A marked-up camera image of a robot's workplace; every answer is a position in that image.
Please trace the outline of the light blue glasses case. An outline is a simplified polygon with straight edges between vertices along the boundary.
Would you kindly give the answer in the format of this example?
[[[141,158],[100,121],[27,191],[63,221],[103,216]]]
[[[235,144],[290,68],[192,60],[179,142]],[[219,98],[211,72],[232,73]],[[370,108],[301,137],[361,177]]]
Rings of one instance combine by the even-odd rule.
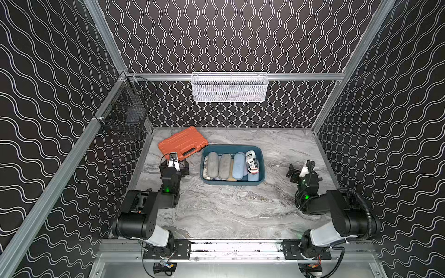
[[[248,174],[248,182],[258,182],[260,179],[259,173],[256,174]]]

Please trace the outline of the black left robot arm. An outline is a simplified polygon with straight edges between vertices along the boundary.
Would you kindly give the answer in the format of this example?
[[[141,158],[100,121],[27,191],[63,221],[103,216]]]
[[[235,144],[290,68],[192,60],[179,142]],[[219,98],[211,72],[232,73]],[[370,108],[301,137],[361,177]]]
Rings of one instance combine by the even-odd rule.
[[[157,222],[160,209],[176,208],[180,199],[181,179],[190,174],[187,161],[179,161],[175,152],[163,156],[159,169],[161,187],[158,191],[130,190],[121,204],[112,225],[113,238],[138,240],[150,247],[173,251],[172,233]]]

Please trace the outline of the tan fabric glasses case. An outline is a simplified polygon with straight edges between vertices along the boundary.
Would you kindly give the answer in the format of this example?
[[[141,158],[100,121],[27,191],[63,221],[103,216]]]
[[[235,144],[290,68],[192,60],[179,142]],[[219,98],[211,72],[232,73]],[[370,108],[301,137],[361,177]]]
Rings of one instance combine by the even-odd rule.
[[[237,179],[233,177],[233,170],[232,169],[229,171],[229,177],[227,178],[227,181],[230,181],[230,182],[236,182],[237,181]]]

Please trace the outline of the purple glasses case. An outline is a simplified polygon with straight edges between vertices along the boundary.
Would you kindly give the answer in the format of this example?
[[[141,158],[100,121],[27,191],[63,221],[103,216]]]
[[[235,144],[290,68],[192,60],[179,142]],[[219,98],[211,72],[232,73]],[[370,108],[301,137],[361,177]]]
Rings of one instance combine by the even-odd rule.
[[[246,163],[244,163],[244,166],[243,166],[243,176],[247,176],[248,175],[248,167],[247,167],[247,164]]]

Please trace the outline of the newspaper print glasses case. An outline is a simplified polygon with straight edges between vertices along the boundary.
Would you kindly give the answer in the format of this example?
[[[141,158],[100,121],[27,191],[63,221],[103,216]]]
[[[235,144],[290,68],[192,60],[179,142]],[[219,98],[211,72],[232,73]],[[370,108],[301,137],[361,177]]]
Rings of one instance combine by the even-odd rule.
[[[248,174],[256,175],[259,173],[259,162],[257,160],[256,152],[254,150],[250,150],[245,153],[246,158],[246,167]]]

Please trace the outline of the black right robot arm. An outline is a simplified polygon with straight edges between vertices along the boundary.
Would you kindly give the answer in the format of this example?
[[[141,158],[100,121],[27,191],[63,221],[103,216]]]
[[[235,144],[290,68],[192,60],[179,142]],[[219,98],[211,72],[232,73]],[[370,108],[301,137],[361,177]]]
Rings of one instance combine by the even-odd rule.
[[[368,240],[381,230],[381,222],[365,198],[349,188],[327,190],[320,194],[322,178],[315,171],[315,162],[307,160],[301,169],[289,166],[286,177],[297,184],[294,195],[296,208],[305,215],[324,215],[330,222],[304,232],[301,244],[310,247],[328,247],[336,243]]]

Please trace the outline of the marble print glasses case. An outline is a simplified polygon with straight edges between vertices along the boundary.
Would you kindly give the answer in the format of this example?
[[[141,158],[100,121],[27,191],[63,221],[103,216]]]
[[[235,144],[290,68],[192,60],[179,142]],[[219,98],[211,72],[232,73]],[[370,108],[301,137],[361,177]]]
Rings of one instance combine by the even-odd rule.
[[[202,175],[205,180],[211,180],[211,178],[208,176],[207,170],[208,170],[208,156],[205,156],[204,163],[203,163],[203,170]]]

